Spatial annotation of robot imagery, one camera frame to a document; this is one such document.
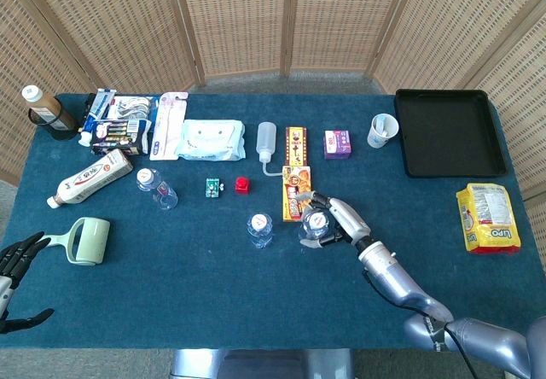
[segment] purple box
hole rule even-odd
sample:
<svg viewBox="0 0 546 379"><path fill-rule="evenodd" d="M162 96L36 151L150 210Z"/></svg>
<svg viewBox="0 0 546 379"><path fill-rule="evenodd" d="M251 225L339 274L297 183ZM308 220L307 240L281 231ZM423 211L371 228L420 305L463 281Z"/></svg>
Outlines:
<svg viewBox="0 0 546 379"><path fill-rule="evenodd" d="M324 158L348 159L351 155L351 140L347 130L326 130L324 132Z"/></svg>

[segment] cable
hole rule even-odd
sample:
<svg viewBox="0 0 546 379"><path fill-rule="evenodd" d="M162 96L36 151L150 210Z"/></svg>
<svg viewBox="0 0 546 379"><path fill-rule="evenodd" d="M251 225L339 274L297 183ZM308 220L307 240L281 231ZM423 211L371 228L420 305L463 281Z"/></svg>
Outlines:
<svg viewBox="0 0 546 379"><path fill-rule="evenodd" d="M432 318L430 315L427 315L422 310L414 308L413 306L404 306L404 305L398 305L392 302L389 298L387 298L381 291L377 289L374 283L372 283L371 278L369 277L369 273L367 270L364 270L363 274L364 279L368 281L369 285L372 287L372 289L381 297L383 300L387 301L392 306L395 306L396 308L403 308L407 309L408 311L417 312L418 314L422 315L423 317ZM474 367L470 363L470 360L468 359L467 354L464 352L464 349L461 345L461 343L456 339L455 334L447 327L447 324L444 325L444 330L449 334L453 342L455 342L457 349L459 349L459 353L461 353L462 358L464 359L465 364L467 364L468 370L470 370L470 373L472 375L473 379L479 379L478 375L476 374L476 370L474 370Z"/></svg>
<svg viewBox="0 0 546 379"><path fill-rule="evenodd" d="M266 176L269 176L269 177L276 177L276 176L281 176L282 173L281 172L267 172L267 168L265 167L267 166L267 163L264 162L264 165L263 165L263 168L264 168L264 174Z"/></svg>

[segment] black tray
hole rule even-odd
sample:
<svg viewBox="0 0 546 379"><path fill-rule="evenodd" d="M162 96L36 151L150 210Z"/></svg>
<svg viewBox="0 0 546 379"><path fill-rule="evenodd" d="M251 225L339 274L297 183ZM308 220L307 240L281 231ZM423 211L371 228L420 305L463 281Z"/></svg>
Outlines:
<svg viewBox="0 0 546 379"><path fill-rule="evenodd" d="M506 173L482 90L396 92L406 172L411 177L497 177Z"/></svg>

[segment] red block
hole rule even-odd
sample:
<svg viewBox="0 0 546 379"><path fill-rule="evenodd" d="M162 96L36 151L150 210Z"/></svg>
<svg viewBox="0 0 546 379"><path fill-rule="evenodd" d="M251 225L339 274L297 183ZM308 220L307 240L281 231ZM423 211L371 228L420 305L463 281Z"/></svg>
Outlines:
<svg viewBox="0 0 546 379"><path fill-rule="evenodd" d="M236 194L250 194L250 180L246 177L238 177L235 181Z"/></svg>

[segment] blue table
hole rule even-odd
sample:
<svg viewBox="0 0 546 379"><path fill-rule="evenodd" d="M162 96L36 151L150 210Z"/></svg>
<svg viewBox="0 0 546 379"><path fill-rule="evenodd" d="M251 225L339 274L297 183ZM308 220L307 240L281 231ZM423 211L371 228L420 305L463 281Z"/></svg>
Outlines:
<svg viewBox="0 0 546 379"><path fill-rule="evenodd" d="M74 113L81 113L84 99L61 95ZM97 157L76 139L56 142L38 130L4 245L37 230L66 232L82 216L107 219L112 227L102 265L70 265L58 247L40 253L9 310L13 318L45 307L55 314L35 329L0 336L0 346L408 347L402 322L410 313L372 291L354 248L302 248L298 226L281 221L281 180L264 176L254 151L264 120L278 127L271 171L284 161L283 128L306 126L314 189L355 207L375 237L456 318L525 332L545 313L546 291L503 137L508 175L493 181L511 196L522 249L512 256L468 254L455 193L472 179L408 178L397 138L377 150L366 143L372 116L393 114L393 101L393 96L191 95L187 118L246 124L246 160L132 157L132 173L82 204L57 210L46 205L47 197ZM337 128L350 131L352 156L324 160L323 131ZM164 173L179 196L175 209L161 212L137 189L142 167ZM251 195L235 195L235 178L242 175L251 179ZM205 198L206 178L224 182L220 198ZM247 238L247 218L257 211L266 211L275 223L274 244L263 250Z"/></svg>

